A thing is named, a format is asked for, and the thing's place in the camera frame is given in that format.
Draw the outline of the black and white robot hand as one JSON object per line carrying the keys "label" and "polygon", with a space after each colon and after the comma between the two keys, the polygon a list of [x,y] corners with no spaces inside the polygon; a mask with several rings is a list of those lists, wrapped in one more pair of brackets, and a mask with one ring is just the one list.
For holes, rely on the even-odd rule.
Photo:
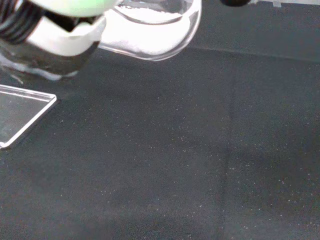
{"label": "black and white robot hand", "polygon": [[2,0],[0,67],[14,78],[57,81],[78,73],[119,0]]}

